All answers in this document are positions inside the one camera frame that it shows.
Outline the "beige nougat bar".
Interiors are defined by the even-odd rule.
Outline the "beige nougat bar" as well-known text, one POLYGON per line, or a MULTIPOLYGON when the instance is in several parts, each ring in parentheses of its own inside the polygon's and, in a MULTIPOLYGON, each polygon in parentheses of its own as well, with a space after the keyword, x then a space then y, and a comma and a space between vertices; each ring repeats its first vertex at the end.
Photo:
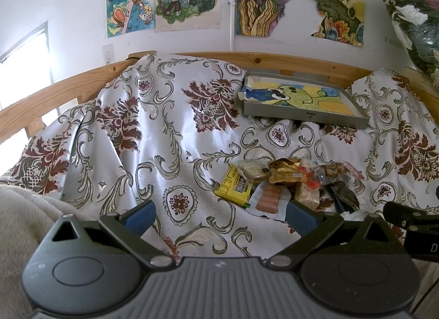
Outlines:
POLYGON ((307 206, 311 210, 315 210, 320 203, 319 188, 312 189, 307 183, 300 182, 296 186, 295 200, 307 206))

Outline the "dark leaf snack packet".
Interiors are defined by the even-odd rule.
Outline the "dark leaf snack packet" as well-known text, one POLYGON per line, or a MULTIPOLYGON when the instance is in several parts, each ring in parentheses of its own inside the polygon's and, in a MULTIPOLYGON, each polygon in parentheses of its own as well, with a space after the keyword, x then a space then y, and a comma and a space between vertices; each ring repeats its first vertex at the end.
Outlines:
POLYGON ((359 200, 355 193, 350 190, 342 181, 326 184, 324 189, 334 200, 336 211, 338 213, 354 213, 359 210, 359 200))

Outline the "red orange candy packet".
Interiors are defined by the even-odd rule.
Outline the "red orange candy packet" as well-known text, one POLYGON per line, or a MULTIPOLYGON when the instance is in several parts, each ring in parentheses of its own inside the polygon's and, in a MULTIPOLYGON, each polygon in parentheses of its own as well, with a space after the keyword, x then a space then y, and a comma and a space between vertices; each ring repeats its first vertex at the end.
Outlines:
POLYGON ((325 180, 325 172, 321 166, 299 166, 298 169, 306 178, 306 185, 311 189, 319 189, 325 180))

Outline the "sausage pack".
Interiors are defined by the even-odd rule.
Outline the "sausage pack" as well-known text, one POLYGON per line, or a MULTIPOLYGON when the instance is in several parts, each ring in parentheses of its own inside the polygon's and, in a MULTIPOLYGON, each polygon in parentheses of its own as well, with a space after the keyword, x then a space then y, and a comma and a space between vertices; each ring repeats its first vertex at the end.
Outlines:
POLYGON ((264 181, 257 185, 249 199, 246 211, 253 216, 262 216, 284 222, 286 207, 291 199, 290 191, 282 186, 264 181))

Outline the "clear cookie packet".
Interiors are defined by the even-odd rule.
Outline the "clear cookie packet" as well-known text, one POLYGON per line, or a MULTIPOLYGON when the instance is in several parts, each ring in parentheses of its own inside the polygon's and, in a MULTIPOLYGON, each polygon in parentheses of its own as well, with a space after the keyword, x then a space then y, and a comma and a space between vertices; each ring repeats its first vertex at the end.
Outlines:
POLYGON ((330 184, 337 181, 349 182, 351 179, 363 179, 363 175, 347 161, 330 162, 322 165, 324 182, 330 184))

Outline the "gold foil snack packet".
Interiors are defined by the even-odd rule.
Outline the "gold foil snack packet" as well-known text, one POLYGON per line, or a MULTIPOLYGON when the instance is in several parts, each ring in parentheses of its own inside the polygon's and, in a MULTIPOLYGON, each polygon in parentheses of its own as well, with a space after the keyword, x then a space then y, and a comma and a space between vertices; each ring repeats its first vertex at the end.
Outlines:
POLYGON ((269 162, 270 184, 306 182, 306 171, 300 169, 300 158, 279 158, 269 162))

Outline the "yellow snack box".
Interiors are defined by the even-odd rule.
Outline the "yellow snack box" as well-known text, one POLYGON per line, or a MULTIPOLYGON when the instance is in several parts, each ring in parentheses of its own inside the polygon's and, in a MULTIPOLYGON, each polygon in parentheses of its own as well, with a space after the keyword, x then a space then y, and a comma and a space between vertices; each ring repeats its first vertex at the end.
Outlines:
POLYGON ((240 175, 237 167, 231 165, 214 194, 242 208, 248 208, 251 192, 252 184, 240 175))

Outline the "cream fleece blanket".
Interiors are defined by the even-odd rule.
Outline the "cream fleece blanket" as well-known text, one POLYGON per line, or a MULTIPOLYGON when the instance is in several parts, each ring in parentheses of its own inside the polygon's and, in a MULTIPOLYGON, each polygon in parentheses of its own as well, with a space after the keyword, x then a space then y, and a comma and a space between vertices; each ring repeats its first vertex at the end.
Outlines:
POLYGON ((10 185, 1 186, 1 317, 27 318, 32 308, 22 289, 27 261, 64 213, 93 220, 97 211, 82 211, 46 195, 10 185))

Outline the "floral white bedspread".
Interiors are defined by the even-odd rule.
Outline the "floral white bedspread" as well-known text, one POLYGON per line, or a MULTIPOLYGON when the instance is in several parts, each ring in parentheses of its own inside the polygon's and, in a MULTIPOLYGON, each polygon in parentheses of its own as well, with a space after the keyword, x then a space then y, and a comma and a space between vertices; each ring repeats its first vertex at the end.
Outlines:
POLYGON ((238 94, 245 72, 232 63, 147 55, 32 137, 1 182, 38 193, 43 236, 62 210, 97 218, 142 201, 157 209, 146 239, 175 258, 267 258, 298 239, 285 222, 254 216, 216 195, 239 160, 346 161, 363 211, 387 202, 438 212, 438 126, 393 71, 355 81, 364 130, 247 117, 238 94))

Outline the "grey tray with drawing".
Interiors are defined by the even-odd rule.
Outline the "grey tray with drawing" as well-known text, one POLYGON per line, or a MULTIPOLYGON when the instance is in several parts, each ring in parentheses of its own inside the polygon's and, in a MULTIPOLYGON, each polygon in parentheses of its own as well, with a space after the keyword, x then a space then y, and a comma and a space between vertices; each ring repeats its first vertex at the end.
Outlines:
POLYGON ((329 83, 249 71, 238 97, 248 116, 355 129, 368 126, 366 112, 343 88, 329 83))

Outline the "bagged bedding bundle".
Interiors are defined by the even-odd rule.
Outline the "bagged bedding bundle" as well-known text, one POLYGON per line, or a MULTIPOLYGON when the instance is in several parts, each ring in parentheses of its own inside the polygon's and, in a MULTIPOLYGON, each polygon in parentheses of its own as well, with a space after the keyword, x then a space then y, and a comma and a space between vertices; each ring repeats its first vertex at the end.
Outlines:
POLYGON ((416 68, 438 88, 438 0, 382 0, 416 68))

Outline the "wooden bed frame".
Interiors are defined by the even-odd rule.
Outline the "wooden bed frame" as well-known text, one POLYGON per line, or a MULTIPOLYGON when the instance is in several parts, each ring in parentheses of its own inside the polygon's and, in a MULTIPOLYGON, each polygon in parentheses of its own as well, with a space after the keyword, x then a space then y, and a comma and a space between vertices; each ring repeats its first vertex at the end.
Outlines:
MULTIPOLYGON (((45 127, 43 115, 73 99, 78 103, 86 103, 96 98, 107 83, 147 54, 146 51, 133 53, 124 61, 69 77, 1 110, 1 142, 5 142, 22 129, 29 138, 32 137, 45 127)), ((298 76, 300 73, 319 75, 326 77, 328 83, 342 88, 349 87, 357 79, 371 73, 367 69, 341 63, 262 52, 199 51, 183 52, 181 55, 186 59, 223 60, 245 70, 277 71, 290 77, 298 76)))

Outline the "white wall outlet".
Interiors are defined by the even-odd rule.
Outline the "white wall outlet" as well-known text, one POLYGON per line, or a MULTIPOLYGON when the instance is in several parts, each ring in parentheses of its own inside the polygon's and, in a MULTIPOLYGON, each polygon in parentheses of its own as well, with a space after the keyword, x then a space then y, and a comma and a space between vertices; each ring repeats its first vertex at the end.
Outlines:
POLYGON ((110 65, 115 61, 114 45, 107 44, 102 47, 103 61, 105 65, 110 65))

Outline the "white wall conduit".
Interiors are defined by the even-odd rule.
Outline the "white wall conduit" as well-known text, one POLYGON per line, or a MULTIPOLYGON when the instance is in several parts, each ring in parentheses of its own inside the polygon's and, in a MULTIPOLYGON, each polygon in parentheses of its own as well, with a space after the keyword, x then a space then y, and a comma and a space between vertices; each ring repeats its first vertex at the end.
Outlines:
POLYGON ((229 50, 234 51, 235 48, 235 0, 229 0, 229 50))

